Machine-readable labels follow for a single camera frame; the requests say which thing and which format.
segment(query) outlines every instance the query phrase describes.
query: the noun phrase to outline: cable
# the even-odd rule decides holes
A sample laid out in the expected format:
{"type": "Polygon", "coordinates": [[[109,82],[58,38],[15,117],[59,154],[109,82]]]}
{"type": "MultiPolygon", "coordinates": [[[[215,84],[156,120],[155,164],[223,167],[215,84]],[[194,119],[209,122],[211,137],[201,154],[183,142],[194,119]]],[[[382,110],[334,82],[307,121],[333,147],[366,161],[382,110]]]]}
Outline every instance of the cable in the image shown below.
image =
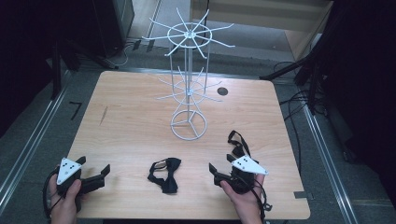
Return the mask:
{"type": "Polygon", "coordinates": [[[113,64],[114,66],[123,66],[123,65],[127,64],[127,63],[128,63],[128,59],[129,59],[129,57],[128,57],[128,55],[126,54],[126,50],[127,50],[129,47],[131,47],[131,46],[133,46],[133,44],[131,44],[131,45],[128,45],[128,46],[127,46],[127,47],[125,47],[125,48],[124,48],[124,50],[123,50],[123,52],[124,52],[124,55],[125,55],[125,57],[126,57],[126,59],[125,59],[125,62],[124,62],[124,63],[113,63],[113,62],[111,62],[109,59],[105,59],[105,61],[107,61],[108,63],[111,63],[111,64],[113,64]]]}
{"type": "Polygon", "coordinates": [[[43,187],[43,191],[42,191],[42,193],[43,193],[43,198],[42,199],[43,199],[44,214],[45,214],[47,219],[50,219],[50,212],[51,212],[51,210],[53,208],[53,206],[52,206],[51,209],[49,209],[48,205],[47,205],[47,189],[48,189],[48,185],[49,185],[49,182],[50,182],[50,178],[53,175],[56,175],[58,173],[59,173],[59,166],[49,173],[49,175],[47,176],[46,181],[44,182],[44,187],[43,187]]]}

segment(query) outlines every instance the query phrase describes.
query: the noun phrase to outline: wire spinner rack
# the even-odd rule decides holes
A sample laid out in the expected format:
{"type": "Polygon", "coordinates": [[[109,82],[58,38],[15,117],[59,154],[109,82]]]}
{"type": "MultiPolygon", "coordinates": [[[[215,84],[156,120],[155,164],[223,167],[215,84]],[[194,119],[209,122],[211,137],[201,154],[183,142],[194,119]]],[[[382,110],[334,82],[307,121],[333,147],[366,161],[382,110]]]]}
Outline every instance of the wire spinner rack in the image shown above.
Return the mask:
{"type": "Polygon", "coordinates": [[[169,30],[164,36],[143,36],[143,39],[150,41],[167,38],[170,42],[169,53],[166,53],[164,56],[170,58],[172,82],[167,82],[162,79],[160,79],[160,81],[165,83],[166,85],[171,86],[172,93],[170,95],[166,95],[157,99],[161,100],[173,97],[178,102],[178,106],[173,113],[170,126],[172,132],[177,137],[183,140],[198,139],[206,132],[207,121],[199,107],[199,104],[204,99],[221,102],[221,100],[211,98],[206,95],[207,88],[217,86],[221,83],[219,82],[213,85],[207,85],[210,44],[214,42],[217,44],[221,44],[222,46],[227,48],[235,47],[224,44],[213,38],[214,31],[228,29],[232,27],[233,24],[220,28],[210,29],[205,24],[203,24],[203,21],[205,21],[208,13],[209,10],[198,22],[184,21],[177,8],[177,15],[180,17],[181,23],[174,26],[168,26],[156,22],[152,18],[149,18],[154,24],[168,28],[169,30]],[[203,52],[203,48],[207,49],[206,55],[203,52]],[[178,49],[184,49],[184,70],[181,70],[180,66],[178,66],[178,75],[175,75],[172,55],[176,53],[178,49]],[[194,72],[192,71],[192,52],[196,49],[199,51],[200,55],[205,59],[206,62],[204,78],[202,78],[202,74],[204,72],[203,67],[199,73],[194,74],[194,72]]]}

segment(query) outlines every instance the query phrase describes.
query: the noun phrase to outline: bow tie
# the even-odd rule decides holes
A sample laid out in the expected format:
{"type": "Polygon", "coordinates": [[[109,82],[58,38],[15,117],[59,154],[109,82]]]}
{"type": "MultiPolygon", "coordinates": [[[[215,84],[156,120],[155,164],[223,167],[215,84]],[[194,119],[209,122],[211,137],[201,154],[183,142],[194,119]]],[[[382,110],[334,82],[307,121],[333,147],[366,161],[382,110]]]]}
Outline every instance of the bow tie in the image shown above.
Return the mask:
{"type": "Polygon", "coordinates": [[[151,168],[149,169],[148,180],[159,185],[163,189],[163,193],[176,193],[177,183],[174,179],[174,172],[178,168],[180,163],[181,160],[178,158],[168,158],[163,161],[157,161],[152,163],[151,168]],[[156,167],[156,165],[159,163],[164,163],[164,165],[156,167]],[[168,170],[168,177],[166,178],[166,180],[154,176],[154,172],[156,170],[161,170],[165,167],[168,170]]]}

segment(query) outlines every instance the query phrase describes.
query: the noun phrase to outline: hand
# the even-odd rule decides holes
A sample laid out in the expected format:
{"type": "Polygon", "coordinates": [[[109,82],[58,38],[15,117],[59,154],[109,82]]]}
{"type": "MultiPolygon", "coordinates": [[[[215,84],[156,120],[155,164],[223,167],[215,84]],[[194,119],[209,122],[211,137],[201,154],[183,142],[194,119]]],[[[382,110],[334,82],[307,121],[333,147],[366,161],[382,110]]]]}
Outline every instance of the hand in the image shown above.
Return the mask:
{"type": "Polygon", "coordinates": [[[61,198],[57,193],[56,179],[58,175],[53,175],[49,180],[49,192],[52,196],[50,204],[51,211],[51,223],[52,224],[74,224],[77,223],[77,208],[75,204],[76,196],[81,188],[81,181],[75,180],[66,192],[66,197],[61,198]]]}
{"type": "MultiPolygon", "coordinates": [[[[254,187],[254,190],[257,195],[261,196],[262,187],[259,186],[259,183],[262,185],[264,182],[264,175],[256,175],[255,179],[257,182],[255,183],[256,187],[254,187]]],[[[251,191],[245,194],[238,194],[233,191],[233,188],[226,181],[223,180],[220,184],[224,192],[231,199],[231,202],[233,202],[236,213],[243,224],[262,224],[257,198],[251,191]]]]}

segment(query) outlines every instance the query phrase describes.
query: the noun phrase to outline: gray floor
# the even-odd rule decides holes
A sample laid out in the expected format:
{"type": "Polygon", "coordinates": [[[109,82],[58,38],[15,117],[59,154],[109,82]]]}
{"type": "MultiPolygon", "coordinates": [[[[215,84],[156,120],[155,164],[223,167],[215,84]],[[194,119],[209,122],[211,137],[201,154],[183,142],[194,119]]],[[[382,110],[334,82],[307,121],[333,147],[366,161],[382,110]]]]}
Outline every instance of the gray floor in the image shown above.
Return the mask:
{"type": "MultiPolygon", "coordinates": [[[[228,44],[243,46],[244,50],[237,51],[245,51],[247,54],[236,54],[226,50],[213,53],[209,69],[212,76],[256,79],[258,76],[271,74],[274,69],[278,70],[287,65],[287,63],[277,63],[291,60],[291,53],[287,49],[282,32],[271,29],[260,30],[260,32],[266,33],[267,38],[259,41],[261,49],[256,49],[253,48],[254,46],[250,46],[246,37],[243,36],[243,34],[252,32],[249,28],[252,27],[244,27],[247,30],[244,30],[241,35],[234,33],[233,38],[226,38],[229,35],[219,35],[219,39],[228,44]],[[277,43],[277,46],[282,46],[282,48],[278,48],[281,50],[272,48],[274,43],[277,43]],[[268,55],[268,57],[262,56],[263,52],[267,52],[264,55],[268,55]]],[[[128,56],[127,62],[125,62],[126,57],[123,52],[109,60],[113,63],[123,64],[120,66],[121,71],[142,71],[139,68],[144,68],[146,71],[147,69],[155,69],[151,71],[167,73],[169,59],[163,57],[166,52],[167,49],[161,43],[156,43],[155,47],[149,52],[147,46],[143,43],[137,50],[132,50],[132,48],[125,50],[125,54],[128,56]]],[[[195,64],[196,69],[198,69],[201,66],[200,63],[204,62],[199,60],[198,52],[194,52],[194,54],[194,58],[198,60],[195,64]]],[[[177,53],[174,55],[174,60],[176,63],[182,62],[183,54],[177,53]]],[[[7,134],[0,139],[0,162],[2,164],[0,167],[0,182],[9,183],[9,180],[14,180],[18,183],[15,188],[12,188],[12,185],[3,185],[0,189],[0,196],[9,196],[0,204],[0,223],[45,222],[41,207],[41,190],[44,180],[53,167],[59,163],[60,158],[67,156],[95,83],[104,70],[89,60],[81,58],[81,62],[82,67],[78,72],[67,72],[64,75],[66,89],[62,98],[59,99],[59,104],[56,105],[59,107],[53,114],[49,113],[48,123],[44,125],[44,132],[37,135],[37,142],[29,142],[29,138],[35,132],[37,123],[50,104],[51,85],[48,85],[37,95],[31,105],[8,130],[7,134]],[[70,104],[70,102],[82,103],[82,108],[74,119],[71,118],[76,112],[76,106],[70,104]],[[27,159],[26,163],[18,161],[20,155],[27,159]],[[16,170],[21,170],[21,175],[9,175],[15,174],[16,170]]],[[[298,91],[298,88],[293,85],[293,77],[294,73],[290,72],[274,80],[279,102],[289,100],[298,91]]],[[[291,110],[300,105],[301,102],[290,102],[291,110]]],[[[288,104],[282,105],[281,109],[284,117],[286,117],[289,114],[288,104]]],[[[337,174],[340,175],[359,223],[395,223],[395,210],[379,183],[376,173],[364,164],[345,162],[340,143],[335,137],[330,121],[320,114],[315,115],[315,119],[318,121],[318,126],[332,156],[337,174]]],[[[301,150],[302,163],[299,164],[302,171],[301,178],[305,191],[313,198],[308,201],[311,217],[308,220],[290,220],[289,223],[346,223],[304,110],[294,114],[292,121],[294,127],[291,119],[287,119],[285,124],[297,162],[299,162],[299,149],[301,150]]],[[[284,220],[269,221],[271,223],[284,223],[284,220]]],[[[87,219],[79,221],[79,223],[102,222],[103,220],[87,219]]],[[[151,220],[144,223],[164,222],[151,220]]],[[[130,220],[128,223],[143,223],[143,221],[130,220]]]]}

